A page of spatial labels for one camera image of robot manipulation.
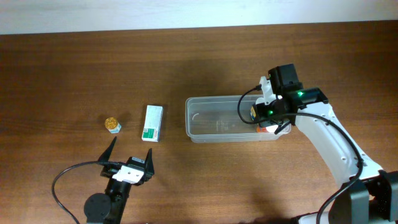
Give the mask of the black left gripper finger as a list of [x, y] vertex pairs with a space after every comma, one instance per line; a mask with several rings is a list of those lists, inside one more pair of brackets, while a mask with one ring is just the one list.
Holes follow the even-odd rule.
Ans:
[[111, 144], [108, 146], [108, 148], [99, 156], [98, 162], [108, 162], [109, 158], [111, 156], [111, 153], [113, 151], [113, 147], [116, 144], [117, 137], [115, 136], [113, 140], [111, 141]]
[[147, 155], [146, 155], [145, 172], [146, 172], [146, 175], [154, 175], [155, 174], [153, 160], [152, 160], [152, 148], [150, 148], [148, 150]]

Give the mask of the dark bottle white cap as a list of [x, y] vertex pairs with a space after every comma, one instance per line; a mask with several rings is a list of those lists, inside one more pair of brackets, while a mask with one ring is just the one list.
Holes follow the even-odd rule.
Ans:
[[254, 109], [254, 106], [251, 106], [250, 114], [251, 114], [251, 119], [254, 121], [256, 118], [256, 111]]

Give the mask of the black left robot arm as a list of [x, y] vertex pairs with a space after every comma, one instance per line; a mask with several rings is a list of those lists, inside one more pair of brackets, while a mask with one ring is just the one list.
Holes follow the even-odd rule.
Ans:
[[103, 193], [93, 194], [85, 202], [86, 222], [90, 224], [120, 223], [131, 188], [144, 184], [155, 174], [152, 149], [144, 160], [130, 157], [125, 163], [110, 162], [115, 143], [113, 139], [98, 159], [103, 166], [100, 176], [108, 178], [108, 184]]

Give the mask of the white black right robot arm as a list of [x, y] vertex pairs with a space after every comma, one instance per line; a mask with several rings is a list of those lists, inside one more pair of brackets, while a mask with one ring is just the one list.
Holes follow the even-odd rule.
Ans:
[[305, 89], [288, 64], [269, 70], [256, 89], [263, 96], [252, 106], [251, 119], [262, 128], [276, 126], [276, 133], [296, 126], [339, 186], [318, 212], [293, 223], [397, 223], [397, 172], [386, 172], [355, 143], [319, 88]]

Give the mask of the clear plastic container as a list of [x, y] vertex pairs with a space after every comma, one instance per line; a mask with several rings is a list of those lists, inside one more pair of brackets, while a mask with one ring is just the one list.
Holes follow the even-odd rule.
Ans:
[[246, 124], [237, 113], [239, 96], [203, 96], [185, 102], [186, 134], [195, 143], [273, 141], [291, 132], [257, 133], [256, 124]]

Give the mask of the small gold lid jar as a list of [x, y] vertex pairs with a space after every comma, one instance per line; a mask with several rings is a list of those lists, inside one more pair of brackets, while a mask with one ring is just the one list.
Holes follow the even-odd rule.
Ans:
[[114, 117], [106, 118], [104, 122], [105, 128], [112, 134], [116, 134], [121, 130], [121, 124]]

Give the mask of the white green Panadol box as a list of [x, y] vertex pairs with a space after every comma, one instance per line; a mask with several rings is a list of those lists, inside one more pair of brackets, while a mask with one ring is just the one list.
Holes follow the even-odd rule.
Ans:
[[163, 111], [162, 106], [147, 105], [142, 132], [143, 141], [159, 142]]

